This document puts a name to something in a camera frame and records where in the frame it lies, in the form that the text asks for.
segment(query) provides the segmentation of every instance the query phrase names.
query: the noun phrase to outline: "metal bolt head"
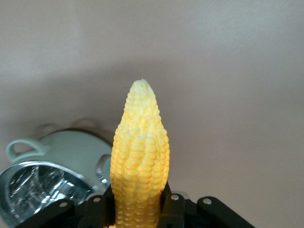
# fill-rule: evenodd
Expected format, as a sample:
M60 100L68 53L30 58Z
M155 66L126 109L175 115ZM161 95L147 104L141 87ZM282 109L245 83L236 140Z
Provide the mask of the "metal bolt head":
M96 197L96 198L93 199L93 202L94 202L94 203L97 203L97 202L99 202L99 201L100 201L100 198L99 198L99 197Z
M171 200L179 200L179 196L176 194L171 195Z
M210 205L210 204L212 204L212 201L209 198L205 198L205 199L203 199L203 203Z
M59 207L60 207L60 208L64 208L64 207L66 207L66 206L67 206L67 202L62 202L62 203L59 204Z

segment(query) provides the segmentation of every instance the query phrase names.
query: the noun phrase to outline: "yellow corn kernel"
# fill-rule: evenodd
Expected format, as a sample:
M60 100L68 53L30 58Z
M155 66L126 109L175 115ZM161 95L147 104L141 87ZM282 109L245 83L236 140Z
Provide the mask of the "yellow corn kernel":
M169 139L144 79L130 89L115 131L110 178L117 228L155 228L169 174Z

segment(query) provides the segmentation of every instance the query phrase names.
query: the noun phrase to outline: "white wall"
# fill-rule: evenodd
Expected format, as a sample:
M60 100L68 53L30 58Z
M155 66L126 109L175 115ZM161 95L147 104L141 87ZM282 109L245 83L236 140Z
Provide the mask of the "white wall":
M5 146L46 123L114 131L132 82L154 89L172 189L257 228L302 227L304 2L0 2Z

